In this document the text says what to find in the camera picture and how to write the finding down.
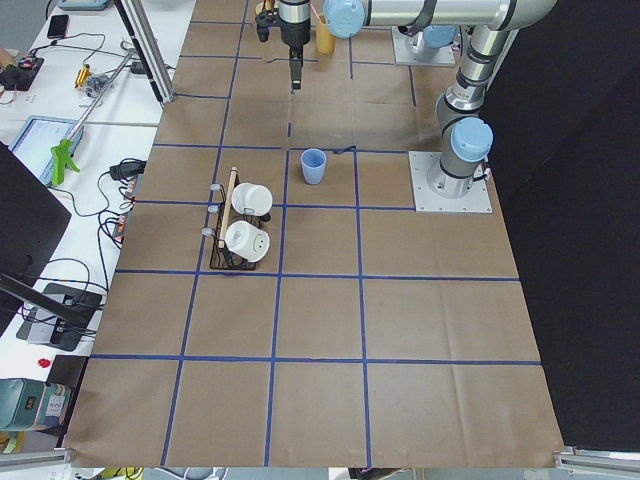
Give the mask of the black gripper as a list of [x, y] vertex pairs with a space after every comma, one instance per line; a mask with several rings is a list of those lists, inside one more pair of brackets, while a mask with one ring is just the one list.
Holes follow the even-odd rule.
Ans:
[[291, 90], [302, 87], [303, 47], [310, 41], [311, 7], [309, 0], [280, 0], [278, 7], [282, 41], [290, 47]]

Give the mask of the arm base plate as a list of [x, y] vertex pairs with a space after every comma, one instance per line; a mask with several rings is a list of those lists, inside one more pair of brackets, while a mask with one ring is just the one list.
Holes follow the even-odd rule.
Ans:
[[487, 180], [478, 166], [467, 179], [447, 175], [440, 165], [440, 152], [409, 151], [409, 170], [418, 213], [491, 214]]
[[456, 63], [452, 44], [458, 35], [456, 26], [428, 26], [414, 37], [392, 30], [396, 65], [453, 67]]

